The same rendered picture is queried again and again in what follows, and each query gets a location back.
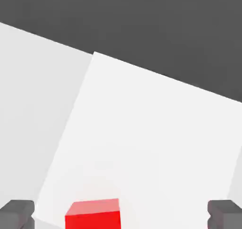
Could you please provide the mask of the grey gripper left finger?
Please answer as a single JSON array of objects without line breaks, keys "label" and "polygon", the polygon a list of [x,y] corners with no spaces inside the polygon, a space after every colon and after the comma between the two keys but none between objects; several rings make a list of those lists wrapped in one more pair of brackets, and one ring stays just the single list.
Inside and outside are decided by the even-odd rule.
[{"label": "grey gripper left finger", "polygon": [[0,208],[0,229],[35,229],[32,200],[10,200]]}]

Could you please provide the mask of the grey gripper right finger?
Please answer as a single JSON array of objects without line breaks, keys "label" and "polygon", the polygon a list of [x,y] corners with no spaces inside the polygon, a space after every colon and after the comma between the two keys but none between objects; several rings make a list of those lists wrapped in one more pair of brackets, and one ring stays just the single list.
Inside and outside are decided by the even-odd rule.
[{"label": "grey gripper right finger", "polygon": [[242,229],[242,208],[232,200],[210,200],[207,229]]}]

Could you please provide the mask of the small red cube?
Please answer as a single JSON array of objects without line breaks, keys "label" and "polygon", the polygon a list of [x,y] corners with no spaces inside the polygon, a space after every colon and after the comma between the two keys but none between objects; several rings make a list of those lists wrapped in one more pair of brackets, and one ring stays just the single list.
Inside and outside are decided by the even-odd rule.
[{"label": "small red cube", "polygon": [[65,229],[121,229],[119,199],[74,202],[65,215]]}]

